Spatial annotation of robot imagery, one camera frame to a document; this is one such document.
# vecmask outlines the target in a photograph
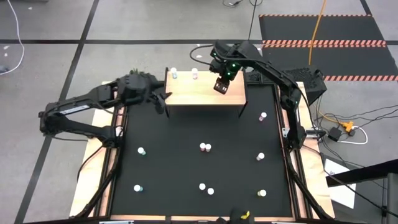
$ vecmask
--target black floor mat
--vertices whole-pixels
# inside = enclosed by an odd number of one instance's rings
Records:
[[[308,51],[309,48],[269,47],[263,48],[262,54],[276,67],[290,69],[308,66]],[[362,80],[367,77],[370,80],[375,77],[377,80],[379,76],[382,80],[384,77],[389,80],[398,75],[395,61],[386,47],[314,48],[312,65],[319,68],[326,77],[346,76],[345,80],[354,80],[355,77],[357,80],[361,77]]]
[[[151,105],[131,107],[111,214],[228,216],[239,207],[255,217],[291,217],[273,87],[250,86],[248,102],[240,119],[237,108],[223,106],[173,107],[170,119]],[[201,142],[211,152],[201,152]],[[266,155],[260,162],[259,152]],[[135,192],[136,184],[144,191]],[[264,198],[256,196],[260,189]]]
[[[318,16],[260,16],[263,40],[311,40]],[[371,16],[323,16],[317,40],[384,40]]]

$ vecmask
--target small white object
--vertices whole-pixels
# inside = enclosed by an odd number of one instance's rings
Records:
[[[134,186],[134,191],[136,191],[136,192],[142,192],[142,190],[144,190],[144,188],[141,187],[140,185],[136,184],[136,185]]]
[[[209,195],[213,195],[214,194],[214,189],[212,189],[212,188],[207,189],[207,193]]]
[[[206,152],[210,152],[211,144],[206,144]]]
[[[206,144],[205,143],[200,143],[200,150],[204,151],[206,149]]]
[[[205,184],[199,184],[199,189],[200,190],[205,190],[206,189],[206,185]]]
[[[143,155],[143,156],[144,156],[145,154],[147,154],[143,147],[139,147],[137,151],[138,151],[139,154],[141,154],[141,155]]]
[[[197,79],[198,78],[198,69],[197,68],[193,68],[192,69],[192,78],[193,79]]]
[[[257,160],[260,161],[261,159],[265,158],[266,155],[264,153],[260,152],[259,155],[257,156]]]
[[[170,71],[172,72],[173,78],[177,78],[177,69],[172,68],[172,69],[170,69]]]
[[[266,117],[267,117],[267,113],[266,112],[262,112],[261,115],[260,115],[259,120],[262,121]]]
[[[266,190],[259,190],[259,191],[257,192],[257,195],[258,195],[259,197],[265,197],[265,196],[267,195],[267,192],[266,192]]]

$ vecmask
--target white paper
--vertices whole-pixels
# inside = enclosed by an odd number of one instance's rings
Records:
[[[326,159],[325,171],[328,172],[330,175],[333,175],[349,171],[349,169],[329,159]],[[355,190],[356,184],[349,184],[348,186],[350,186],[353,190]],[[337,187],[329,187],[329,191],[330,191],[330,198],[332,200],[354,209],[355,193],[352,192],[345,185]]]

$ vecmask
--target concrete floor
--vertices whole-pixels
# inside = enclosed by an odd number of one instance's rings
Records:
[[[386,40],[398,40],[395,0],[367,0]],[[50,0],[48,3],[13,1],[23,39],[80,39],[93,0]],[[318,14],[319,0],[264,0],[256,14]],[[100,0],[88,39],[245,39],[252,6],[243,1],[236,9],[221,0]],[[325,14],[364,14],[359,0],[328,1]],[[0,2],[0,39],[16,39],[15,21],[7,2]],[[255,17],[253,39],[261,39]],[[0,64],[13,67],[21,48],[0,44]],[[188,57],[195,44],[85,45],[68,97],[86,93],[105,80],[125,75],[131,68],[163,79],[165,67],[190,70],[206,66]],[[44,138],[37,113],[57,101],[77,45],[26,44],[23,64],[0,77],[0,223],[13,223],[32,175]],[[398,59],[398,46],[389,46]],[[209,60],[208,50],[199,50]],[[340,115],[398,104],[397,82],[327,82],[321,110]],[[369,116],[374,118],[382,113]],[[93,111],[73,119],[90,123]],[[398,158],[398,119],[385,119],[365,127],[369,143],[364,146],[330,143],[349,161],[370,165]],[[353,141],[362,141],[357,134]],[[25,222],[67,218],[82,162],[85,143],[54,140],[45,160]]]

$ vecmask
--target table leg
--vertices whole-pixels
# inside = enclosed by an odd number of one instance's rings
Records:
[[[242,108],[241,112],[239,113],[238,118],[240,118],[240,117],[242,116],[243,111],[244,111],[244,109],[246,108],[246,105],[247,105],[247,104],[248,104],[248,101],[246,101],[245,104],[243,105],[243,108]]]
[[[169,110],[167,109],[167,106],[165,106],[164,110],[166,111],[166,116],[167,116],[167,118],[170,118],[170,116],[169,116]]]

